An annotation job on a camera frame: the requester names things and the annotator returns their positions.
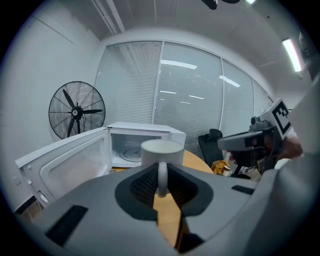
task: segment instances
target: microwave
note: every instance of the microwave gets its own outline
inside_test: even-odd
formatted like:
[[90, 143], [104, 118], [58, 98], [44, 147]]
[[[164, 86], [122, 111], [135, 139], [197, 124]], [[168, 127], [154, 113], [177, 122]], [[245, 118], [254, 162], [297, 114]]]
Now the microwave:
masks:
[[78, 185], [107, 175], [112, 167], [141, 165], [141, 143], [173, 140], [186, 134], [167, 125], [115, 122], [40, 148], [16, 160], [33, 195], [48, 206]]

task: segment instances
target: mug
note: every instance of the mug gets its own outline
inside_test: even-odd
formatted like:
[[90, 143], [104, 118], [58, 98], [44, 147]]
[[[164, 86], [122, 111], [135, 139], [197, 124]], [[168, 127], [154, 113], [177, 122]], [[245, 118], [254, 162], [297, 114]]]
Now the mug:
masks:
[[141, 165], [159, 163], [158, 189], [160, 198], [167, 194], [168, 164], [182, 165], [184, 160], [184, 146], [169, 139], [151, 139], [141, 144]]

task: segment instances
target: electric fan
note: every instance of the electric fan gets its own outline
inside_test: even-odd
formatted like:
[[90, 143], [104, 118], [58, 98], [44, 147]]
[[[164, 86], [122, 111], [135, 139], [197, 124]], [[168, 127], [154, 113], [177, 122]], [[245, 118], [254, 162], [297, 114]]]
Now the electric fan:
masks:
[[61, 86], [49, 106], [50, 125], [61, 139], [100, 128], [105, 115], [105, 103], [100, 93], [82, 81]]

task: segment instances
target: fluorescent light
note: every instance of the fluorescent light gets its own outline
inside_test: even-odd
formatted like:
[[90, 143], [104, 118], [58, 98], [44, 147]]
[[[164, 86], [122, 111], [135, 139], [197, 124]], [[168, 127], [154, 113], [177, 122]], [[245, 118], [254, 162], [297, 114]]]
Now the fluorescent light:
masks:
[[228, 82], [229, 84], [231, 84], [231, 85], [233, 85], [235, 87], [240, 87], [240, 84], [236, 83], [235, 81], [232, 81], [231, 79], [225, 77], [224, 75], [220, 75], [219, 78], [224, 80], [224, 81], [226, 81], [226, 82]]
[[205, 99], [205, 98], [201, 98], [201, 97], [197, 97], [197, 96], [192, 96], [192, 95], [189, 95], [189, 97], [197, 98], [197, 99], [201, 99], [201, 100], [204, 100], [204, 99]]
[[177, 94], [176, 92], [173, 91], [167, 91], [167, 90], [161, 90], [160, 93], [166, 93], [166, 94]]
[[285, 39], [282, 41], [287, 53], [289, 54], [289, 57], [291, 59], [291, 62], [293, 64], [294, 70], [296, 72], [301, 71], [301, 65], [299, 62], [299, 58], [296, 52], [296, 49], [294, 47], [294, 44], [292, 43], [291, 39]]
[[191, 64], [179, 62], [179, 61], [166, 60], [166, 59], [162, 59], [161, 64], [179, 66], [179, 67], [184, 67], [184, 68], [193, 69], [193, 70], [195, 70], [197, 68], [197, 66], [195, 66], [195, 65], [191, 65]]

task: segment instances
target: table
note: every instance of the table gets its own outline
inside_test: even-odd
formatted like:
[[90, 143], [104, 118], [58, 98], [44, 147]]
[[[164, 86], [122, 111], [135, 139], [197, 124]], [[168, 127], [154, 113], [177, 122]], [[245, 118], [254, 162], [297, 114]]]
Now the table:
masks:
[[[195, 154], [184, 151], [183, 166], [213, 174], [211, 168]], [[124, 171], [127, 168], [113, 168], [117, 172]], [[168, 242], [174, 246], [177, 240], [181, 211], [178, 208], [171, 194], [164, 198], [154, 196], [153, 209], [158, 212], [158, 228]]]

